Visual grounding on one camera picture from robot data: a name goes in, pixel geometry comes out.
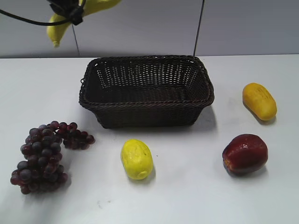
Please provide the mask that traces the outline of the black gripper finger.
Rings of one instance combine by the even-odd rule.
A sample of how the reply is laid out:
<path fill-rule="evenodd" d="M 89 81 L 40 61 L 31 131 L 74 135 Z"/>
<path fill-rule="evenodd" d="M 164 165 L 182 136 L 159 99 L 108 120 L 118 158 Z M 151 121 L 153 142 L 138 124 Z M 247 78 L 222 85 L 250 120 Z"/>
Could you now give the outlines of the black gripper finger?
<path fill-rule="evenodd" d="M 83 22 L 83 12 L 86 0 L 49 0 L 54 13 L 64 17 L 73 25 Z"/>

